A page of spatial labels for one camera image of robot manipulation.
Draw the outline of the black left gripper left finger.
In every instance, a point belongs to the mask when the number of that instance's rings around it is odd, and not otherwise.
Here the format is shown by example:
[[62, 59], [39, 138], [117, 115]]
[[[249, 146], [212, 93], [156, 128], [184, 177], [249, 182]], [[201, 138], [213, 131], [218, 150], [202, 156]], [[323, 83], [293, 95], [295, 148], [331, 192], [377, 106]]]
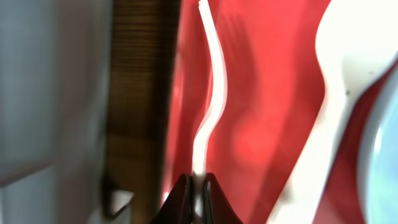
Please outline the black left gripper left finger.
[[191, 224], [192, 180], [182, 174], [150, 224]]

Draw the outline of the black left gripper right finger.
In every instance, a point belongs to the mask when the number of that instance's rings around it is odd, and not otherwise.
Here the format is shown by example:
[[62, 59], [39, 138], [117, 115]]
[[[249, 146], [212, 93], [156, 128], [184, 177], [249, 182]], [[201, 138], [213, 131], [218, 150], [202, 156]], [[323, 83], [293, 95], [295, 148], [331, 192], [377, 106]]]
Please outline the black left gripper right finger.
[[204, 224], [243, 224], [213, 173], [207, 173], [205, 177], [203, 198]]

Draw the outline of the pink plastic fork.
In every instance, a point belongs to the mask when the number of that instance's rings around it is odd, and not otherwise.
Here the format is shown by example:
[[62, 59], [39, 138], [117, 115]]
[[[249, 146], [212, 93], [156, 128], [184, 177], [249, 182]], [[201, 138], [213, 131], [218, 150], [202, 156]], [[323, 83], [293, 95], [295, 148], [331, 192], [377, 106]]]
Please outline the pink plastic fork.
[[195, 176], [200, 177], [206, 173], [208, 141], [226, 106], [228, 78], [223, 49], [211, 15], [209, 2], [200, 0], [198, 8], [211, 59], [210, 104], [193, 140], [192, 172]]

